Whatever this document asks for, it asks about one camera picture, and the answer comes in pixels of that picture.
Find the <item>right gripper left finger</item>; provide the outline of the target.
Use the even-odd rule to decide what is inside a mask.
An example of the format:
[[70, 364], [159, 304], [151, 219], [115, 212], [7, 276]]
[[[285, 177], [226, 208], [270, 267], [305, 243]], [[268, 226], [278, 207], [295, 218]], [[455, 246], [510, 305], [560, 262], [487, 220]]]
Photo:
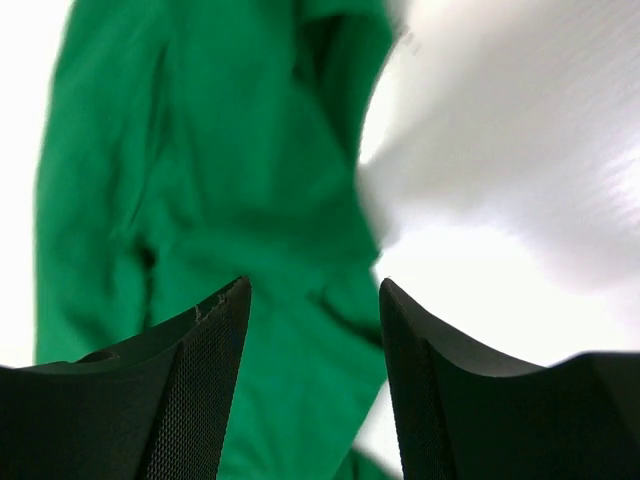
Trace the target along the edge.
[[77, 362], [1, 371], [5, 479], [212, 479], [243, 352], [251, 286]]

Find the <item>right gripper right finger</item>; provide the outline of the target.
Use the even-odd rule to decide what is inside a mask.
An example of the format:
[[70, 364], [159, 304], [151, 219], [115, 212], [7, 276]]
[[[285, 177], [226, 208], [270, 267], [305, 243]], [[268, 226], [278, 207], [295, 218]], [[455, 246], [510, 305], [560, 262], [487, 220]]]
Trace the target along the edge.
[[391, 280], [379, 305], [405, 478], [638, 477], [637, 354], [542, 367], [452, 327]]

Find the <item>green t shirt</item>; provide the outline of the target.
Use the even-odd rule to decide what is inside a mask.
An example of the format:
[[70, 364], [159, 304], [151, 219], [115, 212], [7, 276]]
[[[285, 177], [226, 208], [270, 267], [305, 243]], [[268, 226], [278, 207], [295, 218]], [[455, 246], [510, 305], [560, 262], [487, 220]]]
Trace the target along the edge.
[[240, 276], [223, 479], [380, 479], [378, 250], [355, 173], [380, 1], [77, 1], [35, 195], [36, 347], [76, 360]]

